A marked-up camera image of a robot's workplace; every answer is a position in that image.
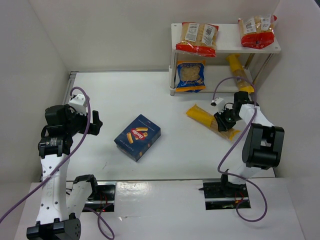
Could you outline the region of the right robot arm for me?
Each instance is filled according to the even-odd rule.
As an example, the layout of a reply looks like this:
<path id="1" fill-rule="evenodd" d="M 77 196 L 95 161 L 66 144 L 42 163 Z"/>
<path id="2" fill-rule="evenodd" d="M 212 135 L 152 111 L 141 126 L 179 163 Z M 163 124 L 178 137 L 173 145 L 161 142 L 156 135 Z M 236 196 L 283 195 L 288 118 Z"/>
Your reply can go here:
<path id="1" fill-rule="evenodd" d="M 246 91 L 234 94 L 232 108 L 225 107 L 226 102 L 220 97 L 213 99 L 211 105 L 218 109 L 214 118 L 219 133 L 226 133 L 241 120 L 248 130 L 242 148 L 242 163 L 223 173 L 218 187 L 222 196 L 234 197 L 246 188 L 246 180 L 261 170 L 279 165 L 285 131 L 263 115 L 259 105 L 249 98 Z"/>

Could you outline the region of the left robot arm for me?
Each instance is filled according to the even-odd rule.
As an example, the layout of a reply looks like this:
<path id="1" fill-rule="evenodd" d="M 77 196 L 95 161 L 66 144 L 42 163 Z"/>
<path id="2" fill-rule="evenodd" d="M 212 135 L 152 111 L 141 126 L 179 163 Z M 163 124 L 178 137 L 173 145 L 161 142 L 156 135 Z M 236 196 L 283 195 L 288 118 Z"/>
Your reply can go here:
<path id="1" fill-rule="evenodd" d="M 28 227 L 29 240 L 78 240 L 80 216 L 89 196 L 96 193 L 92 174 L 75 178 L 67 194 L 67 171 L 73 136 L 98 135 L 103 123 L 98 111 L 89 116 L 86 107 L 73 103 L 55 105 L 45 110 L 46 126 L 38 144 L 42 165 L 42 195 L 35 226 Z"/>

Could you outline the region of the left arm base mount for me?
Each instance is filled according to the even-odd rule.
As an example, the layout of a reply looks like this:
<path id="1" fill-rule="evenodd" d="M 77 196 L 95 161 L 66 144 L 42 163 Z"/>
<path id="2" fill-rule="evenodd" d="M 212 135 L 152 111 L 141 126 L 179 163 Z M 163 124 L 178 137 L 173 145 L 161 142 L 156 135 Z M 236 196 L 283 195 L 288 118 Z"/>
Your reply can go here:
<path id="1" fill-rule="evenodd" d="M 86 208 L 96 212 L 112 212 L 115 207 L 116 183 L 95 178 L 76 178 L 66 199 L 67 213 L 78 218 Z"/>

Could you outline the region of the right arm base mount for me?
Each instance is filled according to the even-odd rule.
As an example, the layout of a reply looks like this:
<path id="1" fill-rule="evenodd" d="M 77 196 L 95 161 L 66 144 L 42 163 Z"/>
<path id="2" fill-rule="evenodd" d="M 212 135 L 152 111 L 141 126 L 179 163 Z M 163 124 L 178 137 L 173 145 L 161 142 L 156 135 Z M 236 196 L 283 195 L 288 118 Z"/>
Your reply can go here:
<path id="1" fill-rule="evenodd" d="M 203 182 L 198 189 L 204 195 L 205 209 L 208 210 L 232 210 L 250 209 L 251 204 L 247 186 L 240 185 L 236 188 L 223 189 L 220 182 Z"/>

